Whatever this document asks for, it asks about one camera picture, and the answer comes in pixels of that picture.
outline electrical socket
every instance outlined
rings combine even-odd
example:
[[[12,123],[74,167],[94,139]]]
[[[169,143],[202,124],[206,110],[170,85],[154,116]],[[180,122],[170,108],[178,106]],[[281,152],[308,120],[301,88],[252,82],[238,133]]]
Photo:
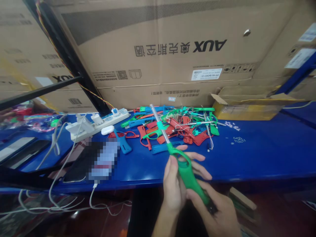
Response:
[[[77,135],[74,135],[72,133],[70,133],[70,138],[73,142],[77,143],[81,140],[84,140],[86,139],[87,137],[91,137],[93,136],[94,134],[98,133],[98,132],[101,132],[101,130],[107,126],[110,126],[110,125],[114,125],[118,122],[121,122],[122,120],[128,118],[130,116],[130,113],[127,111],[127,109],[125,108],[122,108],[120,110],[118,110],[120,112],[120,115],[119,116],[116,116],[114,117],[113,115],[111,116],[107,116],[103,119],[104,123],[100,124],[100,125],[96,125],[95,123],[93,123],[93,127],[94,127],[94,131],[90,132],[90,133],[87,133],[86,131],[82,132],[81,134],[78,135],[77,139],[76,139],[76,136]]]

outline orange wire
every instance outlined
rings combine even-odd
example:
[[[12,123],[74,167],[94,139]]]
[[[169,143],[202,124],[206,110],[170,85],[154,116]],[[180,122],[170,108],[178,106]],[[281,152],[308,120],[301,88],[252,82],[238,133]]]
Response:
[[[52,38],[50,37],[48,31],[46,30],[46,28],[45,28],[45,26],[44,26],[43,19],[42,19],[42,15],[41,15],[41,13],[40,13],[40,4],[41,4],[41,2],[43,2],[43,0],[37,0],[37,2],[36,2],[36,4],[35,4],[35,5],[36,5],[36,11],[37,11],[37,14],[38,14],[38,16],[39,16],[39,22],[40,22],[40,24],[42,25],[42,28],[43,28],[43,30],[44,30],[44,33],[47,35],[47,37],[48,37],[50,43],[52,44],[52,46],[54,47],[56,53],[58,54],[58,56],[59,56],[61,62],[65,65],[65,67],[67,68],[67,70],[69,71],[69,73],[71,74],[71,76],[74,77],[73,74],[72,74],[72,72],[71,72],[70,69],[67,67],[67,65],[66,65],[66,63],[63,61],[62,57],[60,56],[60,54],[59,54],[59,52],[58,52],[58,50],[57,50],[57,48],[56,48],[56,46],[55,46],[55,44],[54,44]],[[107,105],[110,105],[110,106],[112,107],[112,109],[114,108],[114,106],[111,105],[109,102],[107,102],[106,100],[102,99],[101,97],[99,97],[98,95],[96,95],[96,94],[93,93],[92,91],[88,90],[87,88],[83,87],[79,82],[77,82],[77,83],[78,83],[83,89],[89,91],[91,94],[95,95],[96,97],[98,97],[99,99],[101,99],[102,101],[104,101]]]

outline blue table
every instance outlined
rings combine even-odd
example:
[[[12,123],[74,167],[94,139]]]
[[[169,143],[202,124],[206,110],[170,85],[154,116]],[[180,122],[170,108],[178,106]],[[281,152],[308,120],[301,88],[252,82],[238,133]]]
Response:
[[[300,102],[287,107],[300,107],[307,102]],[[301,120],[303,123],[316,129],[316,102],[299,109],[283,109],[282,113],[288,114],[294,118]]]
[[[271,121],[230,121],[240,131],[219,126],[220,136],[213,137],[214,149],[207,152],[206,142],[189,145],[206,160],[201,164],[218,182],[290,179],[316,176],[314,159],[316,130],[284,114]],[[97,134],[92,141],[104,141]],[[148,187],[162,183],[168,152],[152,155],[137,138],[127,140],[133,151],[120,153],[112,179],[99,184],[97,190]],[[65,184],[60,182],[55,192],[75,193],[91,191],[85,181]]]
[[[68,122],[75,122],[76,117],[74,115],[68,115],[66,118],[66,121]],[[3,130],[0,131],[0,140],[5,139],[8,137],[9,134],[17,131],[17,129],[10,129],[10,130]],[[52,134],[54,131],[46,132],[46,133],[38,133],[29,129],[23,130],[21,133],[16,134],[12,137],[7,143],[0,145],[0,149],[3,149],[10,144],[14,143],[15,141],[19,140],[22,137],[36,137],[39,140],[52,140]],[[71,147],[73,145],[73,142],[70,139],[69,132],[64,129],[60,135],[60,139],[58,141],[58,145],[60,148],[60,155],[56,156],[54,151],[50,153],[50,155],[47,157],[45,162],[42,164],[41,169],[49,168],[51,166],[56,165],[59,163],[63,158],[70,152]],[[23,172],[30,172],[34,171],[37,166],[40,164],[46,153],[48,152],[49,147],[43,150],[40,154],[38,154],[32,161],[26,163],[22,167],[19,168],[20,171]],[[18,193],[20,190],[16,188],[0,188],[0,193]]]

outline human hand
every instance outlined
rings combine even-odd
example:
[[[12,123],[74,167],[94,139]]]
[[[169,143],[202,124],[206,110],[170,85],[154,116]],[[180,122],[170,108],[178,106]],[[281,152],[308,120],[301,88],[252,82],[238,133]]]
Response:
[[[180,145],[179,150],[186,150],[187,145]],[[196,152],[185,152],[191,160],[203,161],[205,156]],[[192,161],[193,173],[200,175],[205,180],[211,180],[210,173],[200,164]],[[169,156],[164,174],[164,201],[163,207],[175,213],[179,213],[186,201],[186,188],[183,180],[178,174],[178,161],[174,156]]]
[[[218,209],[218,212],[212,216],[200,196],[192,189],[187,189],[187,198],[192,200],[193,205],[200,213],[208,235],[212,237],[241,237],[232,200],[216,192],[210,184],[200,180],[198,180],[198,183],[207,192]]]

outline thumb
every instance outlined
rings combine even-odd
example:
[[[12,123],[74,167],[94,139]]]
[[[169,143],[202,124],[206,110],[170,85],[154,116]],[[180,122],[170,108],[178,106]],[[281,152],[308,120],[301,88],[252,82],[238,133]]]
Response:
[[[203,221],[210,221],[212,218],[211,214],[207,211],[206,206],[204,205],[200,196],[194,192],[192,189],[187,189],[187,199],[190,199],[196,208],[196,210],[201,215]]]
[[[170,169],[169,169],[169,174],[168,178],[176,180],[177,175],[178,175],[178,161],[174,156],[170,156]]]

